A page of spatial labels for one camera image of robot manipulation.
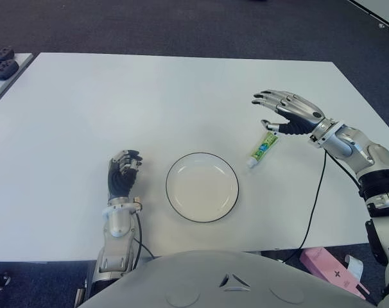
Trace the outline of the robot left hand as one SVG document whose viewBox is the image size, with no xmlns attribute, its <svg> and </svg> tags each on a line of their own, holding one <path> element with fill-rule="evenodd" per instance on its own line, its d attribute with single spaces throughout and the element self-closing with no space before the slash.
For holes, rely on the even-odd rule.
<svg viewBox="0 0 389 308">
<path fill-rule="evenodd" d="M 108 199 L 127 198 L 136 181 L 143 158 L 136 150 L 122 150 L 108 163 Z"/>
</svg>

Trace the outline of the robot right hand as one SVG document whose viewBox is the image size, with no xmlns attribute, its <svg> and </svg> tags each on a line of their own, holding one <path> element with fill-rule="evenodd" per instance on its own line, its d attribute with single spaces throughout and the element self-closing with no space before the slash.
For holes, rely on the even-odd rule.
<svg viewBox="0 0 389 308">
<path fill-rule="evenodd" d="M 324 113 L 305 98 L 283 90 L 264 90 L 254 94 L 253 105 L 261 105 L 287 119 L 287 123 L 262 120 L 268 131 L 288 135 L 311 133 L 324 119 Z"/>
</svg>

